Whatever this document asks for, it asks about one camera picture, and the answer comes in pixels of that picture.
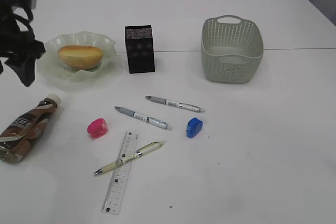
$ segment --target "bread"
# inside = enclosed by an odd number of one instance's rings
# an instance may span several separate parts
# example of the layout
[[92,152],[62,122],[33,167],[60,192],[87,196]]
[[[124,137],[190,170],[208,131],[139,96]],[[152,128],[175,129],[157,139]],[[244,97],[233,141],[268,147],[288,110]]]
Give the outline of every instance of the bread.
[[58,50],[58,56],[66,65],[77,70],[94,68],[102,59],[98,47],[69,45]]

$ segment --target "table surface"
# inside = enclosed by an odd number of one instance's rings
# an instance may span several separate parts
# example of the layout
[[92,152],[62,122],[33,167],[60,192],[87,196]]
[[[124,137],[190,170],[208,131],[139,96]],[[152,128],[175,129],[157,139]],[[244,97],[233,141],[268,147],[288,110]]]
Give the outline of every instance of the table surface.
[[149,24],[155,51],[199,51],[204,21],[226,14],[254,21],[265,49],[336,47],[336,27],[308,0],[38,0],[32,27],[44,42],[105,34],[125,52],[124,27]]
[[[207,81],[200,52],[157,52],[156,72],[143,74],[128,74],[120,54],[113,71],[95,83],[51,84],[37,73],[29,89],[6,68],[1,129],[49,93],[62,103],[21,163],[0,163],[1,222],[335,223],[335,54],[266,50],[246,84]],[[199,105],[206,113],[152,103],[146,95]],[[173,130],[114,106],[165,120]],[[204,127],[190,139],[185,128],[195,116]],[[93,141],[86,128],[100,117],[110,131]],[[92,173],[117,157],[129,130],[140,133],[138,147],[166,145],[133,162],[120,215],[103,214],[111,175]]]

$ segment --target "ruler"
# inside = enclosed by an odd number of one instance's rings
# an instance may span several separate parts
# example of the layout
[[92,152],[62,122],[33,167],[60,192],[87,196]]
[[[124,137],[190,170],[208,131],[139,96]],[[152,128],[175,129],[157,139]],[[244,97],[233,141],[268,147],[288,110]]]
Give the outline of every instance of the ruler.
[[[138,133],[126,131],[121,145],[118,159],[132,156],[136,151]],[[106,193],[102,212],[118,215],[120,213],[122,198],[126,189],[126,182],[131,170],[132,161],[116,168],[113,172],[109,188]]]

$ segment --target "ballpoint pen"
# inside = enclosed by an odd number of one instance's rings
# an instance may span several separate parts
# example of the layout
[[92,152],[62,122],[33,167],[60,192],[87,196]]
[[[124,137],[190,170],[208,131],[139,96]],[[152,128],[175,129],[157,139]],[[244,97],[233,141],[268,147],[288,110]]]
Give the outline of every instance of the ballpoint pen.
[[139,119],[140,121],[143,121],[145,123],[155,125],[155,126],[160,127],[162,129],[165,129],[165,130],[171,130],[172,129],[172,127],[170,125],[168,125],[167,123],[165,123],[161,120],[158,120],[158,119],[155,119],[155,118],[150,118],[149,116],[142,115],[142,114],[136,113],[134,111],[131,111],[131,110],[128,110],[128,109],[125,109],[125,108],[122,108],[122,107],[115,107],[115,109],[117,111],[119,111],[120,113],[128,115],[132,118]]
[[190,111],[199,112],[199,113],[205,112],[205,110],[201,109],[200,107],[194,106],[194,105],[181,103],[181,102],[174,102],[174,101],[170,101],[170,100],[159,98],[159,97],[146,97],[146,99],[151,102],[157,102],[159,104],[164,104],[164,105],[176,107],[179,109],[185,109],[185,110],[190,110]]
[[143,155],[152,152],[154,150],[157,150],[158,148],[160,148],[162,145],[164,144],[164,141],[162,142],[153,142],[151,144],[146,145],[145,147],[142,147],[140,149],[138,149],[134,155],[126,157],[126,158],[122,158],[119,159],[109,165],[106,165],[102,168],[100,168],[98,171],[96,171],[93,175],[99,175],[99,174],[104,174],[104,173],[108,173],[110,171],[112,171],[113,169],[116,169],[124,164],[126,164],[127,162],[137,159],[138,157],[142,157]]

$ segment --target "black box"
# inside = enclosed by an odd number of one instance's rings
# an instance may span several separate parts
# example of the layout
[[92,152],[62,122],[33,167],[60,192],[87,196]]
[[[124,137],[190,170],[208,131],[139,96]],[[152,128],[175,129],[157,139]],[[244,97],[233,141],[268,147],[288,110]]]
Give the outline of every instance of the black box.
[[130,73],[155,72],[152,26],[126,26],[125,44]]

